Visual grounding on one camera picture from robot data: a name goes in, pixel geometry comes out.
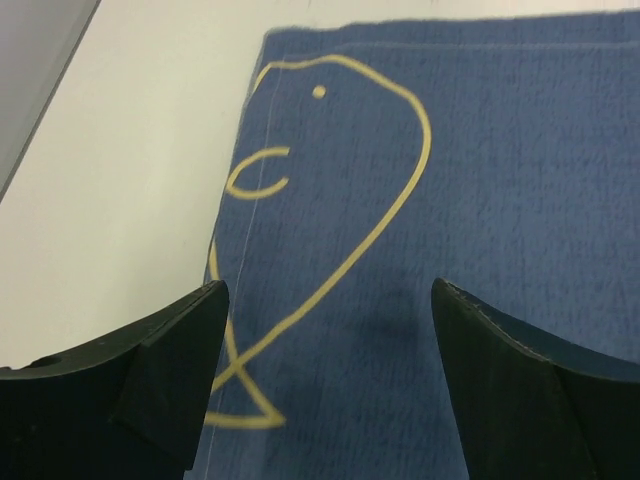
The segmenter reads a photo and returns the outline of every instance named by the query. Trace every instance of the yellow line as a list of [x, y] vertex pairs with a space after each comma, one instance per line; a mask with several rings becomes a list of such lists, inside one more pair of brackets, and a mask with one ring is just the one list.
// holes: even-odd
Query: yellow line
[[[218, 270], [218, 256], [216, 253], [215, 242], [211, 243], [211, 252], [209, 253], [209, 272], [212, 280], [220, 279]], [[234, 373], [243, 384], [251, 399], [255, 402], [264, 416], [246, 416], [246, 415], [228, 415], [219, 412], [207, 412], [205, 415], [205, 425], [217, 425], [227, 428], [273, 428], [284, 425], [284, 416], [276, 409], [275, 406], [260, 391], [258, 385], [249, 376], [244, 365], [237, 363], [238, 347], [236, 345], [235, 334], [233, 331], [233, 323], [231, 319], [227, 319], [227, 327], [224, 332], [225, 345], [229, 354], [229, 366], [233, 367]], [[211, 387], [211, 391], [216, 389], [216, 380]]]
[[270, 147], [258, 150], [250, 157], [245, 158], [238, 164], [236, 168], [233, 169], [233, 171], [229, 175], [226, 185], [227, 192], [241, 200], [258, 200], [260, 198], [270, 197], [271, 195], [278, 193], [280, 190], [286, 187], [287, 183], [289, 182], [289, 179], [287, 177], [282, 177], [275, 184], [258, 190], [244, 190], [242, 188], [236, 187], [234, 183], [238, 179], [240, 173], [242, 173], [245, 168], [253, 165], [255, 162], [262, 160], [265, 157], [286, 157], [287, 155], [289, 155], [289, 147]]
[[286, 70], [298, 70], [301, 68], [307, 68], [314, 65], [319, 65], [322, 63], [337, 63], [339, 65], [343, 65], [347, 68], [350, 68], [370, 80], [374, 81], [378, 85], [386, 88], [387, 90], [397, 94], [401, 98], [405, 99], [414, 112], [416, 113], [418, 120], [420, 121], [420, 126], [422, 127], [423, 141], [422, 141], [422, 149], [420, 151], [420, 156], [418, 157], [418, 162], [416, 164], [416, 168], [411, 174], [409, 181], [402, 189], [396, 200], [393, 202], [389, 210], [384, 214], [382, 219], [378, 222], [378, 224], [373, 228], [373, 230], [365, 237], [365, 239], [351, 252], [351, 254], [346, 258], [346, 260], [331, 274], [331, 276], [325, 280], [325, 282], [302, 304], [298, 309], [296, 309], [292, 314], [282, 319], [278, 322], [261, 340], [259, 340], [256, 344], [250, 347], [247, 351], [245, 351], [242, 355], [240, 355], [232, 365], [229, 365], [224, 371], [218, 375], [216, 381], [214, 382], [215, 387], [213, 391], [226, 383], [229, 378], [233, 376], [238, 367], [243, 366], [245, 363], [250, 361], [253, 357], [262, 352], [266, 347], [268, 347], [276, 338], [278, 338], [283, 332], [285, 332], [292, 325], [296, 324], [300, 321], [309, 311], [311, 311], [322, 298], [331, 291], [331, 289], [345, 276], [345, 274], [353, 267], [353, 265], [364, 255], [364, 253], [371, 247], [373, 242], [380, 236], [380, 234], [384, 231], [385, 228], [389, 225], [391, 220], [396, 216], [398, 211], [402, 208], [404, 203], [411, 195], [411, 192], [415, 189], [418, 181], [422, 177], [424, 170], [427, 166], [427, 161], [429, 158], [429, 151], [431, 149], [431, 126], [429, 124], [429, 118], [427, 116], [427, 112], [424, 109], [424, 106], [420, 102], [420, 99], [407, 88], [398, 85], [393, 82], [389, 78], [384, 75], [376, 72], [372, 68], [367, 65], [353, 59], [350, 57], [346, 57], [344, 55], [326, 55], [323, 57], [319, 57], [313, 60], [305, 60], [301, 62], [271, 62], [266, 67], [262, 69], [262, 71], [258, 74], [256, 78], [256, 83], [254, 85], [253, 91], [255, 92], [265, 75], [272, 68], [282, 68]]

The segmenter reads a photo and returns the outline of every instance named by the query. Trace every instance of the white stitching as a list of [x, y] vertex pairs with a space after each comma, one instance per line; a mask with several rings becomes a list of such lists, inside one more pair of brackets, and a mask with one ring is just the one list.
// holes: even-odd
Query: white stitching
[[603, 43], [401, 43], [401, 42], [347, 42], [333, 47], [405, 48], [410, 50], [577, 50], [589, 48], [621, 49], [640, 46], [640, 41]]
[[[273, 94], [271, 95], [271, 101], [269, 103], [269, 112], [267, 113], [267, 127], [266, 127], [266, 132], [265, 132], [265, 138], [264, 138], [264, 147], [266, 148], [268, 143], [269, 143], [269, 131], [271, 130], [271, 120], [272, 120], [272, 113], [273, 113], [273, 102], [275, 101], [276, 95], [278, 93], [278, 88], [280, 87], [280, 78], [282, 77], [282, 70], [279, 70], [278, 72], [278, 80], [276, 82], [276, 86], [273, 90]], [[257, 185], [257, 189], [260, 189], [261, 185], [262, 185], [262, 174], [264, 172], [264, 161], [261, 162], [260, 165], [260, 173], [258, 175], [258, 185]], [[242, 251], [242, 258], [240, 259], [240, 267], [238, 268], [238, 277], [236, 278], [236, 286], [235, 286], [235, 292], [234, 292], [234, 296], [233, 296], [233, 301], [231, 303], [231, 308], [229, 309], [229, 317], [234, 319], [234, 313], [235, 313], [235, 308], [236, 308], [236, 303], [238, 301], [238, 297], [239, 295], [239, 287], [240, 287], [240, 277], [242, 276], [242, 270], [244, 269], [244, 261], [245, 258], [247, 256], [247, 249], [249, 246], [249, 239], [251, 237], [251, 230], [253, 227], [253, 223], [256, 217], [256, 211], [258, 210], [258, 200], [256, 199], [253, 202], [253, 211], [251, 212], [251, 219], [249, 220], [249, 226], [247, 227], [247, 235], [244, 241], [244, 247], [243, 247], [243, 251]], [[222, 387], [219, 390], [219, 398], [218, 398], [218, 405], [216, 406], [216, 411], [220, 411], [220, 407], [222, 406], [222, 399], [224, 397], [224, 392], [226, 390], [226, 383], [224, 385], [222, 385]], [[209, 463], [211, 461], [211, 452], [213, 451], [213, 443], [214, 443], [214, 436], [216, 433], [216, 426], [213, 426], [213, 431], [211, 432], [211, 442], [209, 443], [209, 452], [207, 453], [207, 467], [205, 469], [205, 474], [204, 474], [204, 478], [203, 480], [207, 480], [207, 475], [209, 473]]]

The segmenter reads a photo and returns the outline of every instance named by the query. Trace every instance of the yellow fish drawing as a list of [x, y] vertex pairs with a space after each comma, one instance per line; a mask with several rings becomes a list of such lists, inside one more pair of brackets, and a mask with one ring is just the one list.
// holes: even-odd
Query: yellow fish drawing
[[[411, 192], [415, 189], [418, 181], [422, 177], [431, 149], [431, 127], [427, 112], [422, 105], [420, 99], [407, 88], [398, 85], [386, 76], [375, 71], [364, 63], [344, 55], [331, 54], [321, 56], [311, 60], [303, 61], [275, 61], [267, 64], [257, 75], [253, 92], [260, 87], [266, 75], [272, 70], [301, 70], [320, 64], [334, 64], [344, 67], [360, 74], [365, 79], [372, 81], [380, 87], [395, 94], [400, 99], [409, 104], [414, 111], [422, 131], [422, 145], [420, 153], [417, 157], [413, 173], [409, 177], [404, 188], [399, 192], [395, 201], [386, 210], [382, 218], [374, 226], [374, 228], [365, 236], [365, 238], [351, 251], [346, 259], [331, 273], [331, 275], [321, 283], [321, 285], [310, 295], [301, 305], [299, 305], [292, 313], [279, 320], [262, 338], [240, 353], [236, 345], [234, 336], [232, 319], [227, 322], [225, 332], [225, 345], [229, 357], [229, 365], [223, 369], [215, 378], [212, 386], [212, 393], [219, 390], [232, 377], [236, 376], [247, 393], [251, 396], [256, 406], [263, 415], [230, 415], [220, 412], [209, 411], [205, 417], [206, 425], [214, 425], [226, 428], [245, 428], [245, 429], [261, 429], [274, 428], [282, 426], [286, 419], [284, 415], [266, 398], [260, 391], [256, 382], [249, 376], [245, 365], [254, 357], [259, 355], [271, 343], [273, 343], [280, 335], [284, 334], [290, 327], [302, 320], [318, 303], [329, 293], [336, 284], [346, 275], [346, 273], [358, 262], [364, 253], [373, 245], [376, 239], [391, 223], [398, 211], [407, 201]], [[327, 93], [327, 87], [317, 85], [312, 95], [316, 99], [322, 99]], [[242, 160], [230, 173], [226, 183], [226, 192], [240, 200], [259, 200], [278, 193], [286, 187], [289, 178], [282, 177], [279, 181], [272, 185], [257, 190], [245, 190], [236, 185], [236, 180], [240, 174], [256, 162], [262, 161], [269, 157], [287, 156], [289, 154], [287, 146], [273, 146], [258, 150], [254, 154]], [[209, 255], [209, 270], [213, 279], [219, 279], [218, 259], [215, 247], [215, 240], [212, 242]]]

